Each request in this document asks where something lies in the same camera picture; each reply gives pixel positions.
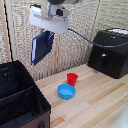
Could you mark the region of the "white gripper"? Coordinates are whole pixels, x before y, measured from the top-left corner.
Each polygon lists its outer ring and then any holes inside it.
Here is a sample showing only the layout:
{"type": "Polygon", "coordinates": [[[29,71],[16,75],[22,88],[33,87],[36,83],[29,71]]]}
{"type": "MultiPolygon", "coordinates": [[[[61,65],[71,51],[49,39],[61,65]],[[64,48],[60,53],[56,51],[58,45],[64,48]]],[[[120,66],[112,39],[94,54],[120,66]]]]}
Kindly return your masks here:
{"type": "Polygon", "coordinates": [[[70,11],[61,5],[53,5],[51,7],[51,17],[45,17],[39,7],[32,6],[30,8],[29,23],[33,26],[51,31],[47,36],[47,46],[54,33],[64,35],[69,28],[70,11]]]}

